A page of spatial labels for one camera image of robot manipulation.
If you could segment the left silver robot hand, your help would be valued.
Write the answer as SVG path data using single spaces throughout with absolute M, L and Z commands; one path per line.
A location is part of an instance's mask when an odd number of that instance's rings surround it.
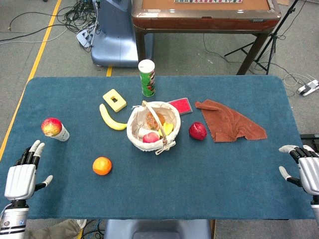
M 4 196 L 10 201 L 27 200 L 34 192 L 47 187 L 53 176 L 49 175 L 43 182 L 36 183 L 36 173 L 45 143 L 36 140 L 26 148 L 14 166 L 9 168 Z

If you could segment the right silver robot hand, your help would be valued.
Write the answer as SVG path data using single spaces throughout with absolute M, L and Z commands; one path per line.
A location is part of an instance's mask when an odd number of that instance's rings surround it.
M 279 167 L 282 177 L 312 196 L 319 195 L 319 155 L 308 145 L 284 145 L 279 152 L 288 153 L 296 162 L 299 178 L 292 177 L 283 166 Z

